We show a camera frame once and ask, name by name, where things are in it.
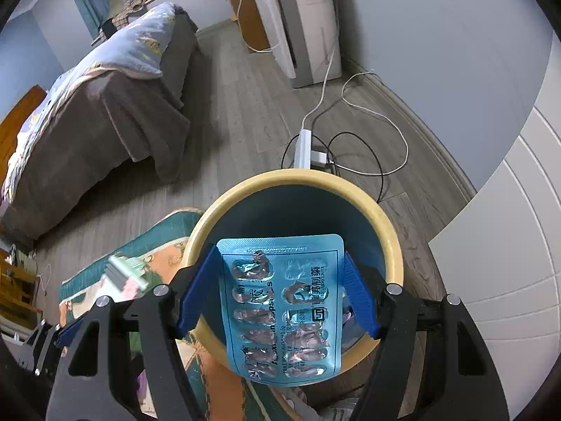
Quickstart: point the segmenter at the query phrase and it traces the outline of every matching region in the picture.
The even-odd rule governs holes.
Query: pillow
[[[112,19],[117,14],[120,14],[124,9],[124,4],[128,0],[109,0],[109,14],[107,15],[108,19]]]

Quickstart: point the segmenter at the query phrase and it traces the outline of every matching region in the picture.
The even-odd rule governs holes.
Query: electrical cord
[[[327,85],[327,76],[329,75],[329,71],[331,71],[331,65],[333,64],[333,58],[335,57],[335,47],[333,47],[333,52],[331,52],[331,59],[329,60],[329,66],[327,66],[327,71],[325,72],[325,78],[323,80],[323,87],[322,87],[322,97],[320,98],[318,104],[315,106],[315,108],[313,108],[310,112],[308,112],[306,115],[304,115],[304,118],[302,119],[302,126],[300,127],[300,129],[304,129],[304,126],[306,124],[306,119],[312,115],[313,113],[315,113],[318,109],[319,106],[322,105],[323,102],[323,98],[325,97],[325,86]]]
[[[246,45],[249,49],[251,49],[253,52],[256,52],[256,53],[258,53],[258,54],[268,54],[268,53],[271,53],[271,52],[273,51],[273,49],[275,49],[275,47],[278,47],[278,45],[280,44],[279,42],[277,43],[276,46],[271,47],[270,49],[257,50],[257,49],[254,49],[253,47],[251,47],[251,46],[248,44],[248,42],[245,40],[245,38],[243,37],[242,27],[241,27],[241,25],[239,24],[239,10],[240,10],[241,7],[242,7],[242,1],[243,1],[243,0],[239,0],[239,3],[238,3],[238,11],[236,12],[236,19],[238,20],[239,34],[242,35],[242,40],[243,40],[243,42],[245,43],[245,45]]]
[[[385,174],[383,174],[382,165],[380,164],[380,160],[378,160],[378,157],[376,156],[372,147],[370,147],[369,144],[363,138],[358,136],[358,134],[353,133],[352,131],[341,131],[340,133],[337,133],[335,136],[333,136],[331,138],[330,142],[327,144],[327,163],[328,164],[334,164],[335,166],[338,166],[338,167],[340,166],[337,163],[335,163],[335,161],[333,163],[329,162],[329,154],[331,153],[333,155],[333,152],[331,152],[331,144],[333,143],[333,141],[343,134],[350,134],[351,136],[354,136],[355,138],[360,140],[368,148],[368,150],[370,150],[370,153],[376,159],[376,162],[378,163],[378,168],[380,169],[380,174],[381,174],[379,176],[380,179],[381,179],[380,193],[378,194],[378,199],[376,199],[376,202],[380,202],[380,200],[382,199],[382,195],[384,193],[384,176],[385,176]]]
[[[327,71],[325,72],[325,77],[323,79],[322,97],[320,98],[320,100],[318,102],[318,105],[316,105],[315,108],[313,108],[310,112],[308,112],[306,115],[304,115],[304,118],[302,118],[302,125],[300,126],[301,130],[304,129],[304,126],[306,124],[306,119],[319,109],[319,106],[322,105],[323,98],[325,97],[325,86],[327,84],[327,77],[329,76],[329,72],[331,71],[331,65],[333,64],[333,59],[335,58],[335,52],[337,50],[337,42],[339,40],[339,32],[340,32],[339,5],[337,4],[337,0],[333,0],[333,8],[335,9],[335,21],[336,21],[336,25],[337,25],[337,30],[336,30],[337,37],[335,38],[335,40],[333,42],[333,47],[331,48],[331,50],[332,50],[331,58],[329,59],[329,66],[327,66]]]
[[[343,88],[341,89],[341,98],[343,98],[343,101],[346,102],[349,106],[352,106],[353,108],[361,109],[362,111],[369,112],[370,114],[379,115],[380,117],[383,117],[386,120],[388,120],[390,125],[392,125],[397,130],[397,132],[401,136],[401,139],[403,140],[403,143],[405,144],[405,149],[406,149],[405,159],[403,160],[403,163],[400,164],[399,167],[397,167],[396,169],[394,169],[392,171],[389,171],[389,172],[382,172],[382,171],[380,171],[379,173],[361,172],[361,171],[356,171],[354,169],[347,168],[346,166],[342,166],[340,164],[337,164],[337,167],[339,167],[340,169],[344,169],[346,171],[349,171],[349,172],[354,172],[354,174],[365,175],[366,177],[382,177],[384,175],[394,174],[395,172],[398,172],[400,169],[402,169],[407,164],[407,160],[409,159],[409,144],[407,143],[407,140],[405,139],[405,136],[403,136],[403,133],[401,132],[399,127],[395,123],[393,123],[392,120],[389,117],[385,116],[384,114],[380,114],[380,112],[375,112],[375,111],[372,111],[371,109],[359,106],[358,104],[354,104],[354,103],[348,101],[344,97],[344,92],[345,92],[345,88],[347,87],[347,84],[350,81],[352,81],[355,77],[357,77],[358,75],[374,75],[374,73],[357,73],[357,74],[351,76],[351,78],[347,82],[345,82],[345,84],[343,85]]]
[[[296,136],[293,136],[290,141],[288,142],[286,148],[284,149],[284,153],[282,155],[282,160],[280,161],[280,168],[284,169],[284,159],[286,157],[286,154],[288,153],[288,149],[290,148],[290,144],[293,143],[294,139],[296,139],[299,136],[299,134],[297,134]],[[321,144],[325,147],[325,149],[327,150],[327,153],[331,153],[331,157],[333,160],[335,160],[335,156],[333,155],[333,152],[331,152],[329,150],[329,147],[327,146],[327,144],[325,142],[323,142],[321,139],[319,139],[318,136],[316,136],[315,134],[312,134],[312,137],[315,137],[318,141],[321,142]],[[340,177],[340,172],[337,169],[337,166],[335,165],[330,165],[329,169],[331,170],[331,174],[337,175]]]
[[[41,285],[41,288],[43,289],[43,294],[44,296],[47,295],[47,287],[49,286],[49,282],[50,282],[50,278],[53,275],[53,268],[52,266],[49,264],[47,264],[47,267],[49,268],[49,278],[47,279],[47,283],[43,284],[43,274],[39,274],[37,277],[39,278],[39,283]]]

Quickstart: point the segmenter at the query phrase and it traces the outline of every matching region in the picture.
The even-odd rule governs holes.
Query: white cable
[[[245,40],[245,38],[243,37],[242,27],[241,27],[241,25],[240,25],[240,23],[239,23],[239,10],[240,10],[241,7],[242,7],[242,1],[243,1],[243,0],[239,0],[239,3],[238,3],[238,11],[236,12],[236,19],[238,20],[238,21],[237,21],[237,24],[238,24],[238,28],[239,28],[239,34],[242,35],[242,40],[244,41],[244,43],[245,43],[245,45],[246,45],[247,47],[249,47],[253,52],[257,52],[258,54],[268,54],[268,53],[272,52],[273,49],[274,49],[275,47],[278,47],[278,45],[279,45],[280,43],[277,43],[276,46],[271,47],[270,49],[266,49],[266,50],[257,50],[257,49],[254,49],[253,47],[251,47],[251,46],[248,44],[248,42]]]
[[[50,282],[50,278],[53,275],[53,268],[52,266],[49,264],[47,264],[47,267],[49,268],[49,278],[47,279],[47,284],[44,285],[43,284],[43,274],[39,274],[37,277],[39,277],[39,283],[41,284],[41,288],[43,289],[43,292],[45,295],[47,295],[47,287],[49,286],[49,282]]]
[[[349,106],[352,106],[356,109],[361,109],[363,111],[366,112],[370,112],[371,114],[374,115],[379,115],[380,117],[385,118],[386,120],[388,120],[388,122],[397,130],[397,132],[399,133],[399,135],[401,136],[401,139],[403,140],[403,143],[405,144],[405,160],[403,160],[403,163],[396,169],[389,171],[389,172],[383,172],[383,173],[371,173],[371,172],[361,172],[361,171],[355,171],[354,169],[350,169],[347,168],[346,166],[342,166],[340,164],[335,163],[334,161],[330,160],[331,164],[334,164],[335,166],[337,166],[338,168],[344,169],[346,171],[349,172],[354,172],[355,174],[359,174],[359,175],[365,175],[366,177],[381,177],[383,175],[389,175],[389,174],[394,174],[394,172],[398,172],[401,168],[403,168],[406,164],[407,164],[407,160],[409,158],[409,144],[407,143],[407,140],[405,139],[405,136],[403,136],[403,133],[401,132],[401,130],[398,128],[398,126],[392,122],[392,120],[385,116],[384,114],[380,114],[379,112],[374,112],[371,109],[368,108],[363,108],[362,106],[359,106],[358,104],[354,104],[350,101],[348,101],[345,97],[344,97],[344,92],[345,92],[345,87],[347,87],[347,84],[352,81],[355,77],[357,77],[358,75],[369,75],[372,74],[374,75],[374,73],[357,73],[355,75],[353,75],[347,82],[345,82],[345,84],[343,85],[343,88],[341,89],[341,98],[343,98],[343,101],[346,102]]]
[[[302,126],[300,127],[300,129],[304,129],[304,125],[306,124],[306,119],[312,115],[314,112],[316,112],[319,109],[319,106],[322,105],[323,102],[323,98],[325,96],[325,85],[327,84],[327,76],[329,75],[329,71],[331,70],[331,65],[333,64],[333,58],[335,57],[335,51],[336,49],[333,48],[333,52],[331,53],[331,59],[329,60],[329,66],[327,67],[327,71],[325,72],[325,78],[323,80],[323,87],[322,87],[322,97],[320,98],[318,105],[315,106],[315,108],[313,108],[310,112],[308,112],[306,115],[304,115],[304,118],[302,119]]]

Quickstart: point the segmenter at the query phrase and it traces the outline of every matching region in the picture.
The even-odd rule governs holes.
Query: white door
[[[489,347],[513,419],[560,351],[561,44],[507,156],[430,243]]]

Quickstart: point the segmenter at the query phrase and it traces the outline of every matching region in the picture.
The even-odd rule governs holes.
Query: wooden headboard
[[[29,115],[46,97],[45,91],[38,85],[32,88],[19,100],[0,123],[0,180],[4,182],[8,172],[8,160],[18,146],[18,133]]]

